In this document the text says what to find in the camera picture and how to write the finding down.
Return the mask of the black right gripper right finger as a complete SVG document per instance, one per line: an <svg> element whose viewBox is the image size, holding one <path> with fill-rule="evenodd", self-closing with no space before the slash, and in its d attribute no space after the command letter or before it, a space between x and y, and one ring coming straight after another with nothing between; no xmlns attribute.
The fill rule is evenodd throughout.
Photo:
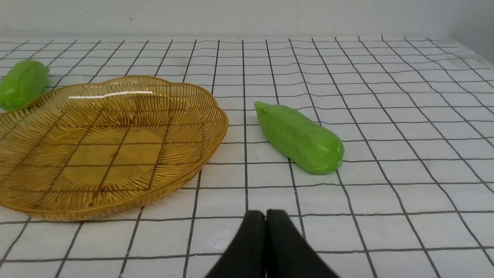
<svg viewBox="0 0 494 278"><path fill-rule="evenodd" d="M298 232L284 210L266 215L268 278L338 278Z"/></svg>

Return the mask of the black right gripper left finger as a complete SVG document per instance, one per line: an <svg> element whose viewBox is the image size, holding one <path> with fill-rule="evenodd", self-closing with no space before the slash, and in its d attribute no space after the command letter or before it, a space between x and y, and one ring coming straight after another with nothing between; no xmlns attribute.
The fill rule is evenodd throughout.
<svg viewBox="0 0 494 278"><path fill-rule="evenodd" d="M231 243L206 275L207 278L264 278L266 220L261 211L245 213Z"/></svg>

